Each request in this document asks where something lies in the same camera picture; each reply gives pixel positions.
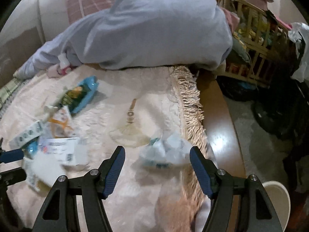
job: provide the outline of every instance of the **tassel fringe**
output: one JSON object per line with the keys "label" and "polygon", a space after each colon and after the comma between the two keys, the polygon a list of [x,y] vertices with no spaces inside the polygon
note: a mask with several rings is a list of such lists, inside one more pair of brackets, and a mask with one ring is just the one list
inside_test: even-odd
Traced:
{"label": "tassel fringe", "polygon": [[[197,146],[206,157],[207,138],[202,120],[204,119],[200,104],[200,91],[190,70],[185,66],[175,66],[171,73],[172,86],[180,103],[182,136],[192,145]],[[183,170],[183,188],[195,213],[201,207],[204,194],[191,165]]]}

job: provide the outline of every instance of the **plastic wrapper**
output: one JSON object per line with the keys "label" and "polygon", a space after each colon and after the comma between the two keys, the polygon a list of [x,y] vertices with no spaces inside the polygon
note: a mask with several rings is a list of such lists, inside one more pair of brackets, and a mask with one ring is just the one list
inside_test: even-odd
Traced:
{"label": "plastic wrapper", "polygon": [[78,84],[78,87],[82,87],[83,97],[78,104],[74,104],[74,107],[70,109],[71,114],[76,114],[81,111],[93,98],[96,90],[98,89],[98,82],[96,76],[90,76],[85,78]]}
{"label": "plastic wrapper", "polygon": [[90,89],[86,84],[82,84],[72,90],[68,90],[62,98],[61,104],[66,105],[69,111],[72,112],[76,107],[78,107],[82,99],[89,91]]}
{"label": "plastic wrapper", "polygon": [[154,138],[141,150],[139,156],[144,166],[171,167],[190,163],[189,153],[192,145],[174,132],[163,132],[160,138]]}
{"label": "plastic wrapper", "polygon": [[299,49],[302,39],[305,41],[305,49],[301,57],[299,68],[293,73],[291,78],[299,82],[304,82],[305,79],[309,80],[309,26],[304,23],[293,22],[292,27],[292,30],[289,31],[289,39],[296,44],[297,58],[299,58]]}
{"label": "plastic wrapper", "polygon": [[48,138],[70,138],[78,136],[69,108],[66,105],[48,119],[45,124],[45,136]]}

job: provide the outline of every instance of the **barcode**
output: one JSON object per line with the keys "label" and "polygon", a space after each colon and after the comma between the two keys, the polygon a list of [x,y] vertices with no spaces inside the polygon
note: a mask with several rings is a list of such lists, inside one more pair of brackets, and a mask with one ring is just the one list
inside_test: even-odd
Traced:
{"label": "barcode", "polygon": [[72,161],[73,160],[73,153],[69,153],[66,155],[66,161]]}

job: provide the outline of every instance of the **wooden crib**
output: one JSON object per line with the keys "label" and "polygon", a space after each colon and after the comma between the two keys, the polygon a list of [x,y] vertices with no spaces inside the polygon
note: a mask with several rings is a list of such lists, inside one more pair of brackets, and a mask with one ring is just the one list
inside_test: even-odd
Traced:
{"label": "wooden crib", "polygon": [[[247,53],[251,57],[251,65],[227,64],[224,76],[236,78],[262,87],[268,87],[280,62],[282,54],[288,48],[288,29],[266,11],[245,0],[217,0],[217,5],[235,11],[240,24],[235,32],[241,35]],[[247,17],[246,25],[242,19]]]}

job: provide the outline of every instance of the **crumpled plastic bag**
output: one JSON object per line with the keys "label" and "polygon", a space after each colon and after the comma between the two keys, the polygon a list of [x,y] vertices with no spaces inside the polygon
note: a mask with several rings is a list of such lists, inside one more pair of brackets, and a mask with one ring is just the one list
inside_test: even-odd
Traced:
{"label": "crumpled plastic bag", "polygon": [[308,67],[308,60],[309,60],[309,26],[300,23],[300,22],[293,22],[292,23],[293,29],[289,31],[289,39],[296,44],[296,55],[299,57],[298,50],[300,49],[301,39],[303,38],[306,45],[304,50],[304,55],[302,60],[300,61],[299,68],[293,73],[291,76],[292,79],[295,79],[299,82],[304,82],[304,80],[309,80],[309,67]]}
{"label": "crumpled plastic bag", "polygon": [[154,138],[140,151],[143,166],[167,168],[190,163],[189,153],[192,145],[181,138],[178,132],[163,132],[160,138]]}

